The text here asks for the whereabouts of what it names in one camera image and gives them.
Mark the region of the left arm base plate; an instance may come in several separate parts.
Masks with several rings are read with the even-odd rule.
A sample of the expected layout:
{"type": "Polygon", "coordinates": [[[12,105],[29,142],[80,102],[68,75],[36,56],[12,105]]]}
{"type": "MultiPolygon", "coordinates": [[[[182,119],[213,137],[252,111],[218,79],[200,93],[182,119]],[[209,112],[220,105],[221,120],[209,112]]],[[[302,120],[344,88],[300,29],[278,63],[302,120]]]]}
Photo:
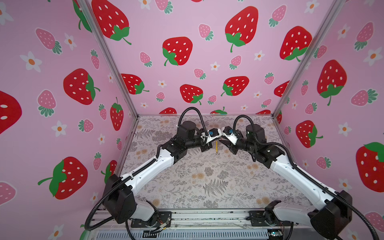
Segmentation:
{"type": "Polygon", "coordinates": [[[160,211],[155,212],[148,221],[133,219],[131,228],[167,228],[171,226],[171,221],[172,212],[160,211]]]}

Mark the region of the grey keyring loop yellow tag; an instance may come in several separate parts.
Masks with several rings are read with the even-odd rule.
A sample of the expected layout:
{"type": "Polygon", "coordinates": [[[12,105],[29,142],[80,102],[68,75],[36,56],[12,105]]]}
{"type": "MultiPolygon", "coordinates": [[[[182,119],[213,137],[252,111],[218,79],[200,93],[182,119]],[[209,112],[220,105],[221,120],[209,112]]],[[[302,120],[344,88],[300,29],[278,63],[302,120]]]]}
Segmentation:
{"type": "Polygon", "coordinates": [[[215,152],[216,152],[216,155],[219,155],[219,141],[216,141],[215,142],[215,152]]]}

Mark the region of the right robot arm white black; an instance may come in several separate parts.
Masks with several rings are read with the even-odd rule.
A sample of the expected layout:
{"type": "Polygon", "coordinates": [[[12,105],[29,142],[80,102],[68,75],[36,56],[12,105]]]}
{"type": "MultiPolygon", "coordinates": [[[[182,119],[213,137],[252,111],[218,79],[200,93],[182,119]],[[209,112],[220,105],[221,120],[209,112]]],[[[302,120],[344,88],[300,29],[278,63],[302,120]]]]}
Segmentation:
{"type": "Polygon", "coordinates": [[[352,203],[352,197],[346,193],[336,193],[335,190],[323,185],[303,169],[294,165],[289,156],[276,144],[266,143],[264,130],[258,125],[248,125],[246,136],[240,131],[234,131],[227,126],[222,131],[220,140],[234,155],[245,151],[253,161],[263,164],[289,181],[310,201],[311,206],[273,201],[265,208],[266,221],[293,222],[312,227],[322,237],[333,240],[352,221],[352,210],[343,201],[352,203]]]}

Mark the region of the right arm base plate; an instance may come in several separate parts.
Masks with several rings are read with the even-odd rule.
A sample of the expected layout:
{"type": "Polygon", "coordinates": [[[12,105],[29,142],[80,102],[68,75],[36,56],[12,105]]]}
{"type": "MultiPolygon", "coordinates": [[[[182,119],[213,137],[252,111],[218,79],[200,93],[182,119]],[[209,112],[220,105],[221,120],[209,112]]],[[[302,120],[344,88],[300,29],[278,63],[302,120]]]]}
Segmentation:
{"type": "Polygon", "coordinates": [[[266,212],[264,210],[249,211],[249,215],[246,217],[247,221],[251,222],[253,227],[290,227],[291,222],[280,221],[272,212],[266,212]]]}

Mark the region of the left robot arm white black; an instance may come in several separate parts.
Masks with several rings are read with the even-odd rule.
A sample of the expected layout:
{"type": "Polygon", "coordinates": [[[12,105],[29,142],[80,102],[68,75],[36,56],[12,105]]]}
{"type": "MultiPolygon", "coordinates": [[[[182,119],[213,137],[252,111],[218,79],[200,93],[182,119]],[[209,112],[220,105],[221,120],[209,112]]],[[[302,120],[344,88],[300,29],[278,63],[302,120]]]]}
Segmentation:
{"type": "Polygon", "coordinates": [[[104,194],[109,191],[112,193],[103,200],[105,209],[118,224],[127,220],[141,220],[150,226],[154,225],[159,218],[159,211],[148,201],[136,200],[135,195],[154,177],[186,156],[188,149],[199,148],[205,152],[221,136],[220,129],[198,131],[195,123],[183,122],[178,126],[176,135],[159,145],[156,154],[140,167],[120,177],[115,174],[109,177],[104,194]]]}

